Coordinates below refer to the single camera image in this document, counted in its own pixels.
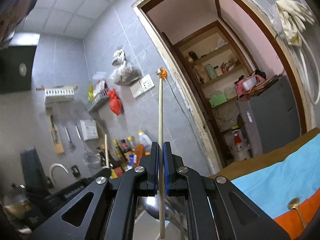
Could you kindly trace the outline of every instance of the gray refrigerator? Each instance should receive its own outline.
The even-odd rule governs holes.
[[[253,157],[285,146],[300,136],[300,120],[286,76],[262,92],[237,101]]]

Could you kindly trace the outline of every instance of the blue cloth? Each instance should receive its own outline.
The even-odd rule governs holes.
[[[300,203],[320,187],[320,134],[290,154],[283,162],[232,180],[271,218],[288,212],[295,197]]]

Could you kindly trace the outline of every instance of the wooden stick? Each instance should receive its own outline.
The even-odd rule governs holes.
[[[36,88],[36,91],[43,91],[45,89],[56,89],[56,88],[77,90],[78,89],[78,85],[76,85],[76,86],[56,86],[56,87],[52,87],[52,88],[49,88],[49,87],[38,87],[38,88]]]
[[[163,164],[163,79],[159,82],[159,219],[160,219],[160,238],[165,239],[165,220],[164,220],[164,164]]]
[[[109,154],[108,154],[108,136],[106,134],[104,134],[104,150],[106,153],[106,167],[110,168]]]

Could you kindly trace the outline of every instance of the range hood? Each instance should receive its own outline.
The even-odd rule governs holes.
[[[0,50],[0,94],[31,90],[33,61],[40,35],[16,33]]]

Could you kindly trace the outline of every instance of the light switch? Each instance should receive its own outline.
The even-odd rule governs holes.
[[[131,92],[132,92],[132,95],[133,95],[134,98],[137,98],[138,96],[141,96],[144,93],[144,91],[142,89],[142,86],[141,86],[139,81],[135,82],[130,87],[130,89],[131,89]]]
[[[155,86],[149,74],[140,80],[140,84],[142,86],[143,92],[147,92],[149,89]]]

